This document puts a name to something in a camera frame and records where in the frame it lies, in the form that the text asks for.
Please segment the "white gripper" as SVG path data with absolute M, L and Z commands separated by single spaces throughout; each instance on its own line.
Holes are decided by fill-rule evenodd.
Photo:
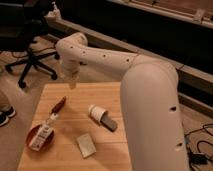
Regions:
M 69 88 L 75 89 L 77 86 L 77 77 L 79 74 L 79 64 L 78 63 L 73 63 L 70 65 L 63 65 L 62 66 L 62 73 L 64 75 L 64 78 L 66 79 L 67 82 L 69 82 Z

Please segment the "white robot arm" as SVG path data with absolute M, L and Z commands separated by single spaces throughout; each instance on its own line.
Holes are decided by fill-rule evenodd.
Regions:
M 68 77 L 80 61 L 122 74 L 120 106 L 132 171 L 190 171 L 178 99 L 178 74 L 162 59 L 88 45 L 81 32 L 56 50 Z

